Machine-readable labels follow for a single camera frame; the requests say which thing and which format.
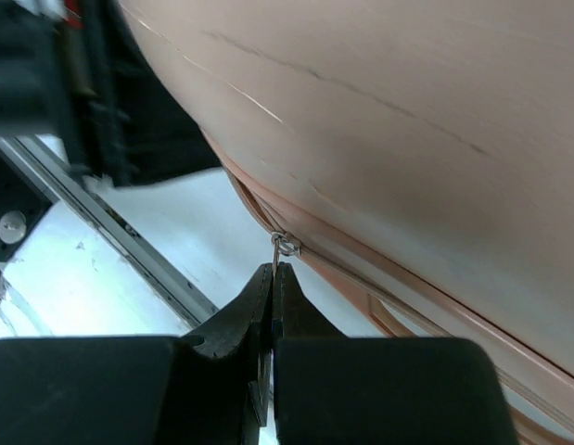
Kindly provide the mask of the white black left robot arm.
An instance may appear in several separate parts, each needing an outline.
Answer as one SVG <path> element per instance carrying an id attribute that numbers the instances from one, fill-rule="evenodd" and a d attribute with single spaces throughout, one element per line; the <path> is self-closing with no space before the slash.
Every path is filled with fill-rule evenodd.
<path id="1" fill-rule="evenodd" d="M 52 134 L 74 179 L 117 187 L 216 169 L 115 1 L 0 1 L 0 137 Z"/>

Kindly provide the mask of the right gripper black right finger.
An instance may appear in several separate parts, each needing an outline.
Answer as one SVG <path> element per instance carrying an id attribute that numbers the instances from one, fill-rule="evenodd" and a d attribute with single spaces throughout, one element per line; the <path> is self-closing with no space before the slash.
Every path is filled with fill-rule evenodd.
<path id="1" fill-rule="evenodd" d="M 457 337 L 346 337 L 281 263 L 273 288 L 282 444 L 514 444 L 489 355 Z"/>

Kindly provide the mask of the pink hard-shell suitcase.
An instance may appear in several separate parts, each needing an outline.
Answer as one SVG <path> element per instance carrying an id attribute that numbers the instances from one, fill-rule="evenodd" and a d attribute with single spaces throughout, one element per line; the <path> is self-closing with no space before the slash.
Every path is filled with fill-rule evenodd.
<path id="1" fill-rule="evenodd" d="M 123 1 L 257 222 L 574 444 L 574 1 Z"/>

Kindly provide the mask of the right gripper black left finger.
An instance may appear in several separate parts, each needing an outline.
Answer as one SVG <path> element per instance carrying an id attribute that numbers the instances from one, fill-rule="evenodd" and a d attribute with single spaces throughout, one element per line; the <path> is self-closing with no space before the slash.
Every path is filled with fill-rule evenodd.
<path id="1" fill-rule="evenodd" d="M 0 339 L 0 444 L 255 444 L 272 268 L 182 337 Z"/>

